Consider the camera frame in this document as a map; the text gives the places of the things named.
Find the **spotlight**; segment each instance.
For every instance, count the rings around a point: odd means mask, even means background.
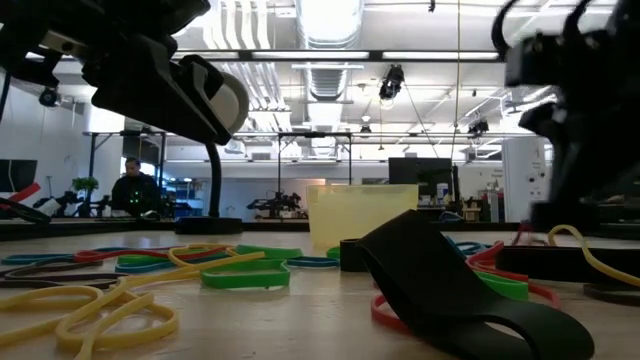
[[[60,94],[58,90],[54,88],[45,88],[42,94],[40,94],[38,101],[40,101],[40,105],[42,106],[51,108],[58,107],[60,106]]]
[[[380,100],[392,100],[402,90],[404,71],[401,65],[391,65],[380,87]]]
[[[471,134],[470,139],[477,139],[487,131],[489,131],[489,124],[487,123],[487,120],[480,119],[475,123],[469,124],[469,131],[467,131],[467,134]]]

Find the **ceiling light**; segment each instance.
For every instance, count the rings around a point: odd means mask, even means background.
[[[354,64],[293,64],[294,70],[364,70],[364,65]]]
[[[254,59],[368,59],[368,51],[256,51]]]
[[[237,60],[240,57],[237,51],[178,50],[171,59],[179,60],[187,55],[200,55],[205,60]]]
[[[235,133],[233,137],[276,137],[278,133],[275,132],[239,132]]]
[[[393,99],[380,99],[380,108],[382,110],[391,110],[393,108]]]
[[[498,53],[482,51],[385,51],[382,58],[389,60],[496,60]]]
[[[170,163],[200,163],[200,162],[207,162],[206,160],[165,160],[165,162],[170,162]]]

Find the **blue rubber band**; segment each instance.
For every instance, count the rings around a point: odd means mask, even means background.
[[[340,260],[325,257],[301,256],[288,259],[287,265],[310,268],[332,268],[340,266]]]

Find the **potted plant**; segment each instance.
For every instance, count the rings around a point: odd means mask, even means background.
[[[73,187],[73,190],[78,194],[80,192],[84,193],[84,202],[78,209],[79,217],[91,217],[91,193],[98,189],[98,186],[98,180],[92,176],[71,180],[71,187]]]

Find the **pipe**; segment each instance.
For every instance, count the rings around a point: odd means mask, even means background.
[[[242,27],[240,30],[240,37],[244,46],[249,50],[255,50],[256,44],[253,42],[253,29],[251,24],[251,1],[250,0],[240,0],[240,9],[242,10]],[[262,84],[264,86],[258,85],[258,92],[262,95],[262,98],[269,98],[269,108],[273,108],[276,100],[274,99],[273,92],[271,91],[271,86],[269,81],[264,73],[264,68],[261,63],[251,64],[249,69],[252,67],[258,73],[260,80],[262,80]]]
[[[257,24],[258,44],[260,45],[260,49],[268,50],[268,49],[271,49],[271,44],[269,44],[269,35],[267,30],[268,29],[267,0],[257,0],[256,6],[258,10],[258,24]],[[265,67],[266,67],[266,75],[269,77],[269,83],[271,84],[275,101],[278,103],[278,108],[283,109],[286,106],[286,104],[284,102],[284,98],[282,97],[282,93],[280,91],[280,83],[278,80],[278,75],[276,73],[275,64],[272,62],[266,63]]]
[[[210,49],[222,49],[229,48],[227,42],[224,39],[222,33],[222,10],[220,8],[220,0],[211,0],[211,10],[205,14],[207,21],[203,23],[205,26],[202,28],[202,39],[207,47]],[[225,71],[235,76],[246,89],[250,89],[249,84],[244,80],[244,77],[240,73],[236,64],[229,65],[228,63],[222,64],[222,71]],[[260,107],[260,103],[255,94],[250,92],[249,103],[254,109]]]
[[[232,49],[241,49],[240,43],[238,42],[238,36],[236,35],[236,3],[233,0],[225,0],[227,3],[227,26],[226,26],[226,38],[229,42],[229,45]],[[260,87],[256,82],[256,79],[251,75],[251,71],[247,63],[241,63],[238,70],[242,76],[241,79],[244,79],[246,83],[249,85],[249,92],[258,99],[260,103],[260,108],[266,109],[267,102],[264,97],[261,97]]]

